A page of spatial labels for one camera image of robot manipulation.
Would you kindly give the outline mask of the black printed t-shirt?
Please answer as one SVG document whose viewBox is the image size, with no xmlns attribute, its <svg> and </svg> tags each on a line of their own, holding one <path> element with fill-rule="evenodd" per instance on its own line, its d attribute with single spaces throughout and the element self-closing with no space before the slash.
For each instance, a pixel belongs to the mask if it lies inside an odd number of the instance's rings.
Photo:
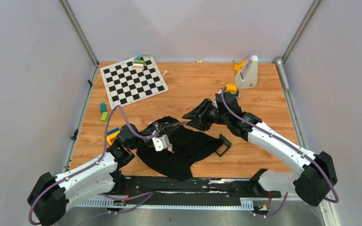
<svg viewBox="0 0 362 226">
<path fill-rule="evenodd" d="M 223 141 L 203 132 L 193 131 L 180 126 L 169 137 L 173 152 L 162 150 L 157 152 L 154 147 L 137 149 L 137 156 L 151 169 L 169 178 L 185 181 L 193 178 L 190 166 L 201 161 L 222 145 Z"/>
</svg>

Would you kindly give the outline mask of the black square frame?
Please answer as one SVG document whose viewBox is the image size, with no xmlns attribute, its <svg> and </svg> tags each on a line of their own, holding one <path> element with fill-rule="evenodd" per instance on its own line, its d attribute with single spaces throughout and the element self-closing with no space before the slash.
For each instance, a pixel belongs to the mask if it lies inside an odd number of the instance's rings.
<svg viewBox="0 0 362 226">
<path fill-rule="evenodd" d="M 228 140 L 223 134 L 219 134 L 219 139 L 222 141 L 222 145 L 215 151 L 215 153 L 219 157 L 222 157 L 232 147 L 232 142 Z"/>
</svg>

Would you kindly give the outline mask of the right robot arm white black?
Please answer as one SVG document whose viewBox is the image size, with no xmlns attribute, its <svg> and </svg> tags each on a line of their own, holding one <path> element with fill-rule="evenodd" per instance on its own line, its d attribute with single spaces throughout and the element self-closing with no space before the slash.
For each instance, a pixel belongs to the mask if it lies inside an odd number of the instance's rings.
<svg viewBox="0 0 362 226">
<path fill-rule="evenodd" d="M 256 115 L 242 111 L 230 92 L 220 91 L 214 100 L 204 99 L 182 118 L 188 121 L 188 126 L 200 131 L 209 130 L 213 124 L 225 125 L 236 137 L 263 148 L 289 166 L 291 172 L 260 169 L 251 178 L 250 190 L 255 196 L 272 191 L 293 193 L 312 206 L 318 206 L 323 200 L 339 201 L 334 188 L 337 175 L 332 157 L 324 151 L 315 153 L 291 142 Z"/>
</svg>

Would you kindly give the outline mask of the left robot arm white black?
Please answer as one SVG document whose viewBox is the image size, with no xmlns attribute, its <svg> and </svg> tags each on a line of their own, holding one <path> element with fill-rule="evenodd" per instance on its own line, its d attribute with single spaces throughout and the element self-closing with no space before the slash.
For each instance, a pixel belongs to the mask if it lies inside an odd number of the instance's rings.
<svg viewBox="0 0 362 226">
<path fill-rule="evenodd" d="M 135 157 L 131 150 L 150 146 L 157 151 L 170 151 L 173 147 L 169 137 L 182 125 L 183 122 L 155 122 L 140 132 L 133 124 L 123 125 L 114 133 L 112 144 L 95 159 L 55 176 L 42 174 L 27 198 L 30 223 L 50 226 L 72 207 L 95 195 L 110 191 L 121 194 L 126 183 L 120 168 Z"/>
</svg>

